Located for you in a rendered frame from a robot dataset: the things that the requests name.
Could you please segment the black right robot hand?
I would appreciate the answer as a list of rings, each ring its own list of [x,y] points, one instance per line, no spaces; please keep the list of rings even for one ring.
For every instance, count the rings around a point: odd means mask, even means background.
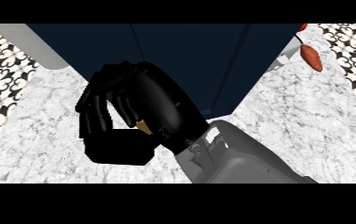
[[[178,154],[208,129],[184,91],[146,61],[106,64],[92,73],[75,111],[84,154],[98,164],[143,166],[157,146]],[[141,120],[151,135],[135,127]]]

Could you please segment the dark navy cabinet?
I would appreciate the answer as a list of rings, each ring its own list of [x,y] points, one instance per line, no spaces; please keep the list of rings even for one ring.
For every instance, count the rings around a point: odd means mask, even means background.
[[[165,71],[202,115],[212,108],[242,34],[237,24],[30,24],[29,28],[82,78],[106,64],[147,61]]]

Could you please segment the dark navy cabinet door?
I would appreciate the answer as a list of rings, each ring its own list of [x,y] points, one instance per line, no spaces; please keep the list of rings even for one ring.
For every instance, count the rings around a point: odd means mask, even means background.
[[[228,115],[270,67],[299,27],[296,24],[246,24],[225,76],[209,107],[208,119]]]

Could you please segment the small tan object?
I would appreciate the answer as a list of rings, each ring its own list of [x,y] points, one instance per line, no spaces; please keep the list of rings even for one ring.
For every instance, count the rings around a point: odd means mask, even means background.
[[[153,134],[143,120],[135,122],[135,127],[147,135]]]

